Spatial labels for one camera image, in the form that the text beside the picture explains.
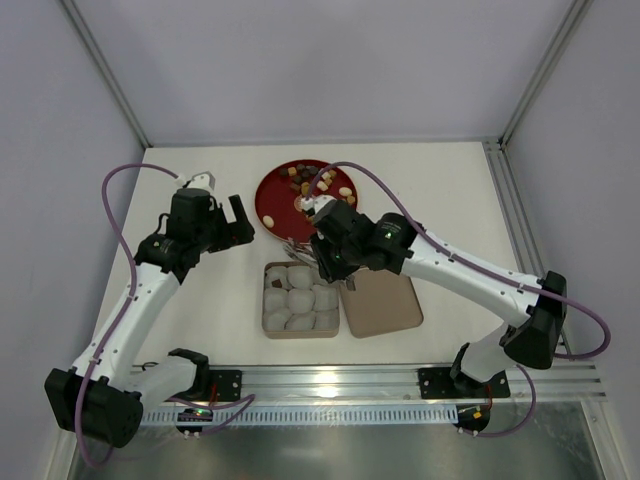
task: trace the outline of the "metal frame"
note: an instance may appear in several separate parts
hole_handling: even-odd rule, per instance
[[[531,80],[529,80],[522,97],[520,97],[520,101],[500,138],[500,145],[508,145],[513,138],[514,132],[538,97],[540,91],[544,88],[547,80],[556,68],[560,57],[562,57],[562,54],[567,48],[571,37],[573,37],[573,34],[580,26],[582,19],[587,14],[592,3],[593,0],[573,0],[555,35],[551,39],[547,50],[544,52],[542,60],[533,72],[533,76]]]
[[[143,148],[152,147],[119,82],[115,78],[97,41],[83,18],[75,0],[57,0],[72,28],[86,48],[105,86],[125,116],[133,134]],[[544,255],[541,252],[526,205],[511,169],[507,147],[514,132],[544,88],[555,66],[564,53],[571,37],[579,27],[593,0],[574,0],[561,21],[555,35],[534,71],[517,107],[500,138],[483,141],[489,169],[507,224],[511,244],[521,271],[541,275],[544,273]],[[559,351],[569,350],[564,337]],[[418,368],[429,365],[359,365],[359,366],[249,366],[244,372],[243,393],[255,393],[259,407],[270,405],[292,407],[318,407],[358,405],[424,405],[417,384]],[[588,420],[590,433],[607,478],[631,478],[625,458],[625,448],[618,444],[618,427],[596,367],[591,362],[556,361],[547,371],[531,370],[538,401],[581,401]],[[512,397],[496,399],[497,403],[530,401],[529,386],[517,369],[507,372]],[[427,401],[434,405],[452,405],[457,400]],[[75,436],[60,431],[52,464],[47,478],[63,478],[69,471]]]
[[[135,112],[131,108],[129,104],[129,100],[125,96],[122,91],[122,87],[120,87],[120,83],[116,79],[111,67],[107,63],[106,58],[104,57],[102,50],[98,46],[98,42],[91,33],[87,22],[85,21],[82,13],[78,9],[75,0],[58,0],[58,4],[62,8],[62,12],[65,14],[71,27],[78,35],[78,39],[85,47],[91,61],[93,62],[96,70],[102,80],[104,81],[107,90],[113,96],[113,99],[116,102],[116,105],[120,108],[120,111],[124,115],[129,127],[131,128],[131,132],[138,139],[142,148],[151,147],[151,143],[149,143],[149,139],[147,135],[144,133],[144,129],[142,125],[138,121]]]

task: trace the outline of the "red plate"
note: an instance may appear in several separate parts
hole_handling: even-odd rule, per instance
[[[258,219],[269,233],[281,240],[293,238],[300,243],[308,243],[309,237],[315,233],[316,229],[307,221],[304,214],[298,212],[294,206],[296,198],[299,197],[300,194],[291,190],[290,185],[293,183],[291,177],[280,176],[280,170],[282,168],[295,167],[300,163],[307,166],[318,167],[318,170],[329,165],[327,162],[321,160],[294,160],[274,168],[260,182],[256,190],[255,205]],[[340,196],[338,190],[342,187],[349,187],[356,197],[356,203],[353,205],[353,207],[356,208],[358,206],[358,193],[356,192],[353,180],[351,180],[343,170],[339,168],[335,170],[338,175],[333,179],[329,190],[322,192],[316,188],[313,194],[327,194],[340,199],[343,197]],[[266,215],[273,218],[273,228],[267,228],[262,223],[262,218]]]

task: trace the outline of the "white cable tray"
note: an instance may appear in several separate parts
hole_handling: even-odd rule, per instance
[[[142,417],[142,427],[218,425],[234,410],[216,410],[213,418],[203,421],[178,421],[186,407],[159,407]],[[255,406],[243,412],[231,426],[347,426],[347,425],[420,425],[457,423],[455,405],[322,405],[322,406]]]

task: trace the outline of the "black bracket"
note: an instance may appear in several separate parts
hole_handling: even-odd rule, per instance
[[[454,385],[451,378],[451,367],[430,367],[418,369],[418,385],[420,387],[420,398],[423,400],[447,400],[464,398],[486,398],[487,392],[484,388],[470,392],[461,393]],[[485,385],[491,386],[493,398],[509,398],[511,390],[505,372],[494,375]]]

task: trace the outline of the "metal floor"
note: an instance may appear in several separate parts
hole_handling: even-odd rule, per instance
[[[491,429],[514,425],[527,408],[494,405]],[[604,478],[578,403],[540,404],[530,425],[500,439],[473,439],[449,425],[247,428],[157,448],[166,441],[154,438],[160,432],[167,429],[141,432],[102,470],[86,468],[76,455],[69,479]]]

